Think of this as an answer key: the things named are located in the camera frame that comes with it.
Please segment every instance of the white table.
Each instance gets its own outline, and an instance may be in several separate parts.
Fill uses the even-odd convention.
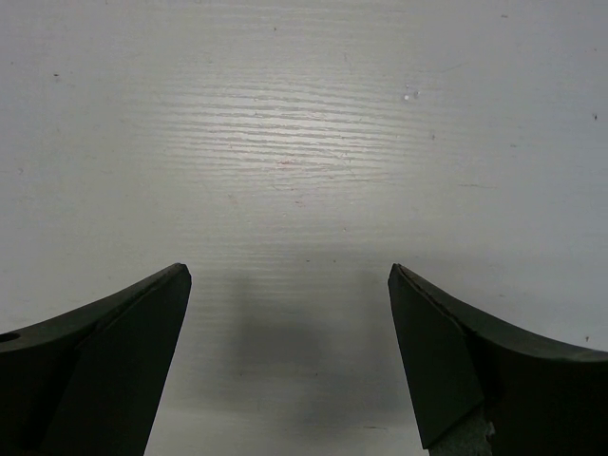
[[[608,350],[607,20],[599,0],[2,2],[0,332],[182,261],[148,454],[425,454],[392,262]]]

